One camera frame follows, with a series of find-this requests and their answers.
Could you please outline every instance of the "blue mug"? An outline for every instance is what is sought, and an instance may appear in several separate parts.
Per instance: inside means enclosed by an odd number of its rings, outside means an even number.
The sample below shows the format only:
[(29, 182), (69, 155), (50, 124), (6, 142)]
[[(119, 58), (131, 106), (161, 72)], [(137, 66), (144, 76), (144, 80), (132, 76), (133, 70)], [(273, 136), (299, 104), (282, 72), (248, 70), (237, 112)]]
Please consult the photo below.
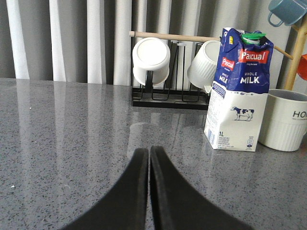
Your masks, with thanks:
[[(271, 0), (269, 10), (268, 21), (272, 26), (292, 25), (307, 13), (307, 0)], [(271, 22), (272, 14), (280, 19), (279, 23)]]

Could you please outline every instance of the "pascual milk carton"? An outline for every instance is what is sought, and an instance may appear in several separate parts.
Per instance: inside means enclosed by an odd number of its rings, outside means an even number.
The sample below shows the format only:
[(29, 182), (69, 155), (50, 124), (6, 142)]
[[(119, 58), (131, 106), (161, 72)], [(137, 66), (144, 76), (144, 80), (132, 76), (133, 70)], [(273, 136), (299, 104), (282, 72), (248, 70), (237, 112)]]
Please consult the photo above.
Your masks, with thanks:
[(263, 37), (259, 45), (246, 45), (241, 40), (244, 33), (223, 29), (204, 130), (214, 149), (256, 150), (270, 85), (273, 43)]

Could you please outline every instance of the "white curtain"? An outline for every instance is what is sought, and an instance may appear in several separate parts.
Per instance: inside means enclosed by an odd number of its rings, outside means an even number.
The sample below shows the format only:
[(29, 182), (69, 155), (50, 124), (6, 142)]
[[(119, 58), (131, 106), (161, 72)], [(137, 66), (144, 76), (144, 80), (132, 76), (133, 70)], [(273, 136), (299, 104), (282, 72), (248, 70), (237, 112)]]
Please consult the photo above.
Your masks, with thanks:
[[(130, 85), (133, 48), (130, 30), (214, 37), (221, 36), (223, 27), (261, 30), (281, 49), (291, 52), (296, 34), (289, 26), (269, 25), (269, 3), (0, 0), (0, 77)], [(186, 43), (185, 71), (193, 59), (193, 47)], [(283, 87), (289, 63), (274, 51), (272, 88)], [(307, 92), (307, 81), (297, 77), (295, 89)]]

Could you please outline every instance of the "white mug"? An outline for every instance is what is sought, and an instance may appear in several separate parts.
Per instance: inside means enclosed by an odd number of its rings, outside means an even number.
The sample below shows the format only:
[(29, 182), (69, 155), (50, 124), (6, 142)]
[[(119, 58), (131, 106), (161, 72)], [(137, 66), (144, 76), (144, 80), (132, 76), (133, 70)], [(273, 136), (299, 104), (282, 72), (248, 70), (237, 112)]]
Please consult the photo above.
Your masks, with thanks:
[(299, 149), (307, 132), (307, 95), (269, 90), (259, 142), (281, 151)]
[(146, 71), (153, 71), (153, 86), (164, 82), (169, 74), (170, 50), (166, 43), (155, 37), (140, 40), (133, 48), (133, 76), (142, 85)]
[(207, 41), (202, 44), (188, 69), (189, 81), (207, 93), (211, 91), (220, 52), (219, 41)]

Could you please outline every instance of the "speckled countertop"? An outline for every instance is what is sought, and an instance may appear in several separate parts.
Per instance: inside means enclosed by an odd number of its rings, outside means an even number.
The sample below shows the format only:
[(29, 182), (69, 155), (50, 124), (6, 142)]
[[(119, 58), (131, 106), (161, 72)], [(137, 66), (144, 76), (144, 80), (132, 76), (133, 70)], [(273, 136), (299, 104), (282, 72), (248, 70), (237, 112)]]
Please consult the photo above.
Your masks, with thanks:
[(307, 229), (307, 137), (296, 152), (213, 150), (205, 119), (132, 107), (125, 86), (0, 79), (0, 229), (63, 227), (109, 191), (135, 148), (152, 145), (255, 229)]

